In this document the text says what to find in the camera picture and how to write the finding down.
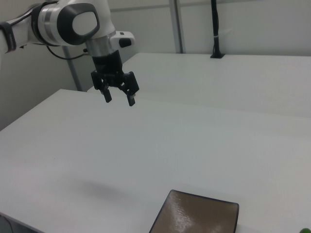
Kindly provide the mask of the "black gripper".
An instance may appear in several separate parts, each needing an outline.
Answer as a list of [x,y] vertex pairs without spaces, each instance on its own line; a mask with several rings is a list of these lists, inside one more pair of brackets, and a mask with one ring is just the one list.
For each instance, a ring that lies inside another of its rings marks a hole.
[[129,106],[133,106],[139,85],[133,72],[123,72],[119,51],[92,59],[95,65],[95,70],[91,72],[93,85],[100,90],[105,101],[109,103],[112,100],[109,86],[118,87],[126,94]]

